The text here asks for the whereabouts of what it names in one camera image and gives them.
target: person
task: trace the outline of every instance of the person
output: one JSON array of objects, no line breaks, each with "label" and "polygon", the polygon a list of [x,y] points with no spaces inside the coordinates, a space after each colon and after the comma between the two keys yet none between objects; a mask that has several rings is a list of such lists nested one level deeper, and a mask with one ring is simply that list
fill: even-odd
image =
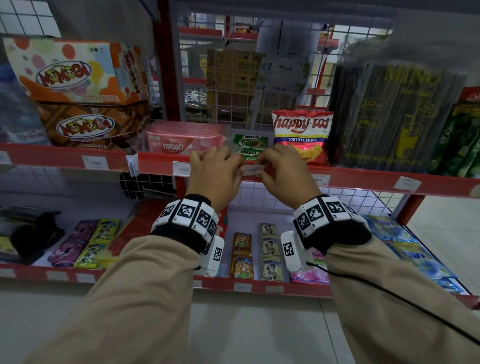
[{"label": "person", "polygon": [[[321,194],[291,147],[275,145],[257,163],[272,165],[275,177],[265,172],[259,177],[274,197],[292,209]],[[187,195],[200,196],[216,212],[222,211],[239,191],[243,164],[243,158],[226,147],[193,152]],[[168,225],[163,226],[163,234],[169,235]],[[195,251],[188,239],[177,236],[179,241],[154,231],[133,239],[80,307],[26,362],[184,362],[192,272],[199,265],[197,252],[202,247],[195,246]],[[330,245],[325,261],[332,272],[374,282],[480,338],[479,321],[471,311],[378,239]],[[330,284],[357,364],[479,362],[478,345],[424,312],[362,282],[331,275]]]}]

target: brown chocolate box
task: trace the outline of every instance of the brown chocolate box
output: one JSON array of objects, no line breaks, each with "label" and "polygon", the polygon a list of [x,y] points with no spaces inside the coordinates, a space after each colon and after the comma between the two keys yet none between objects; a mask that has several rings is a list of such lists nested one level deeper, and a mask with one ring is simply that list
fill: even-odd
[{"label": "brown chocolate box", "polygon": [[127,140],[150,122],[148,102],[127,106],[37,103],[47,137],[54,146],[127,149]]}]

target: plastic water bottle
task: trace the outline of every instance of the plastic water bottle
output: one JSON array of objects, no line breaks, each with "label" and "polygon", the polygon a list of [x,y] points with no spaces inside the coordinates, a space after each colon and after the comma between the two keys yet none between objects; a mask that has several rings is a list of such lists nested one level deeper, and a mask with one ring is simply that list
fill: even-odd
[{"label": "plastic water bottle", "polygon": [[0,126],[12,143],[51,145],[35,104],[10,65],[0,65]]}]

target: person's left hand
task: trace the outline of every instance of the person's left hand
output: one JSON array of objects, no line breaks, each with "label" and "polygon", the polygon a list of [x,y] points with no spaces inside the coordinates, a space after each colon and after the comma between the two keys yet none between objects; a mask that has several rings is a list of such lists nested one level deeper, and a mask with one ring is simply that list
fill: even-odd
[{"label": "person's left hand", "polygon": [[212,147],[190,155],[190,182],[186,194],[201,194],[219,213],[233,201],[240,189],[245,159],[230,148]]}]

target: hand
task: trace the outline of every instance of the hand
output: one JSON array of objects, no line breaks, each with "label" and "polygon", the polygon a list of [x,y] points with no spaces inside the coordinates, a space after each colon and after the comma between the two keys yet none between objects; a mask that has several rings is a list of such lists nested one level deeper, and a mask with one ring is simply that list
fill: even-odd
[{"label": "hand", "polygon": [[275,144],[273,149],[266,149],[259,155],[255,164],[273,165],[275,179],[263,171],[258,173],[258,177],[274,197],[294,210],[322,194],[307,163],[292,146]]},{"label": "hand", "polygon": [[190,155],[190,182],[186,194],[201,194],[212,202],[219,213],[233,201],[239,192],[245,159],[232,154],[227,146],[211,147],[205,152]]}]

